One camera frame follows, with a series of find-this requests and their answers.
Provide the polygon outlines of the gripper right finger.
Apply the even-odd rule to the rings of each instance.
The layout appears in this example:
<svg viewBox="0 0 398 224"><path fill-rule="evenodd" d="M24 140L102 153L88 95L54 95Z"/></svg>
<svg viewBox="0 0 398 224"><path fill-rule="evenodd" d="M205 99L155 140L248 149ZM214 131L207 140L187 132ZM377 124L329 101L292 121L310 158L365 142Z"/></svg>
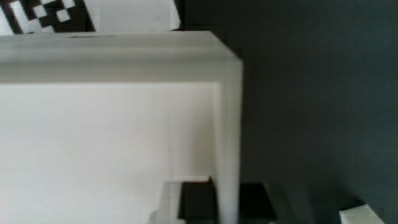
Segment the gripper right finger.
<svg viewBox="0 0 398 224"><path fill-rule="evenodd" d="M241 185L241 224L310 224L299 217L280 184L253 182Z"/></svg>

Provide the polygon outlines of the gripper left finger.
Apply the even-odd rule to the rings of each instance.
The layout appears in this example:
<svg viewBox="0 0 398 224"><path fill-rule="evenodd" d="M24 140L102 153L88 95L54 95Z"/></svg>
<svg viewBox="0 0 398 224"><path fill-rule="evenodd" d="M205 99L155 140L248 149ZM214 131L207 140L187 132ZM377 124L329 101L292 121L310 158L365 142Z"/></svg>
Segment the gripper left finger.
<svg viewBox="0 0 398 224"><path fill-rule="evenodd" d="M217 192L212 177L164 183L148 224L217 224Z"/></svg>

